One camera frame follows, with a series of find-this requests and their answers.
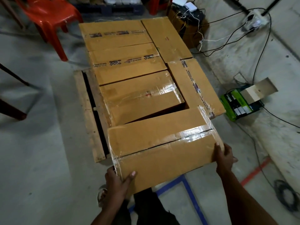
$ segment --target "hand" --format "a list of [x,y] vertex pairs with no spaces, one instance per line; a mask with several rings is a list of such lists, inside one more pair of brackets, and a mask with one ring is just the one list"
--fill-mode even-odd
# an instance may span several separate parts
[[232,154],[232,149],[228,144],[224,143],[225,151],[221,150],[219,143],[215,143],[215,159],[217,162],[217,173],[219,176],[226,172],[231,172],[233,163],[238,161]]
[[103,203],[103,208],[113,207],[119,209],[126,197],[129,184],[134,179],[136,172],[133,171],[128,177],[122,182],[114,172],[113,166],[107,169],[105,174],[107,195]]

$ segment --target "wooden crate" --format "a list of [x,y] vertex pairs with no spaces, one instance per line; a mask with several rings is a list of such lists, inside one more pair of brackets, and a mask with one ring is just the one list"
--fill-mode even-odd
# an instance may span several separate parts
[[90,69],[74,71],[74,77],[94,160],[97,163],[110,157],[107,138],[108,124],[103,112],[105,109],[103,99],[96,76]]

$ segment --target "cardboard box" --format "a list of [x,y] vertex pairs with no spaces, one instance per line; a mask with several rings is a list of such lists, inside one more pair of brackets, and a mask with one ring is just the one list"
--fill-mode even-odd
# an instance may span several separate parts
[[215,142],[223,145],[202,107],[109,128],[108,136],[118,176],[137,172],[128,195],[212,162]]
[[175,30],[189,49],[196,48],[199,45],[199,41],[203,39],[198,30],[203,35],[205,35],[205,32],[209,28],[208,21],[206,19],[203,19],[201,22],[201,24],[203,25],[200,25],[198,27],[187,24],[182,19],[175,17],[175,15],[176,12],[170,9],[168,12],[168,18],[174,26]]
[[268,95],[271,95],[277,92],[277,88],[271,82],[271,80],[267,77],[258,83],[246,88],[245,90],[241,91],[240,93],[246,100],[248,104],[254,103],[262,98],[265,98]]
[[100,87],[109,126],[126,124],[184,103],[168,71]]
[[168,67],[189,108],[203,106],[210,118],[226,112],[196,59],[169,62]]
[[151,43],[140,20],[79,24],[88,51]]
[[168,17],[144,19],[142,23],[165,63],[193,57]]
[[99,85],[167,69],[153,43],[92,51],[88,55]]

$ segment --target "white device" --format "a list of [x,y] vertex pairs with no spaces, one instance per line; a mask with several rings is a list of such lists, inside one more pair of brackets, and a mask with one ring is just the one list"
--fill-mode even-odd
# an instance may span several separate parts
[[188,0],[172,0],[172,3],[180,5],[180,6],[184,6],[187,1]]
[[262,16],[261,12],[257,9],[252,10],[242,21],[244,24],[243,28],[246,31],[250,31],[252,29],[258,30],[266,26],[269,23],[269,19],[267,16]]
[[193,11],[197,10],[197,7],[192,2],[186,3],[185,7],[187,7],[190,12],[193,12]]

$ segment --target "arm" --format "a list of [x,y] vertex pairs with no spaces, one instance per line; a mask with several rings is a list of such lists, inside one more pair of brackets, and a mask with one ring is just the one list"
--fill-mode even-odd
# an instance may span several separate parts
[[231,147],[224,144],[225,152],[215,144],[217,173],[219,174],[232,225],[278,225],[260,204],[242,187],[232,173],[234,157]]
[[122,182],[115,174],[113,167],[110,167],[105,174],[107,195],[105,196],[105,203],[102,207],[100,214],[94,219],[91,225],[111,225],[115,215],[119,211],[122,202],[125,199],[130,182],[135,177],[135,171],[133,171]]

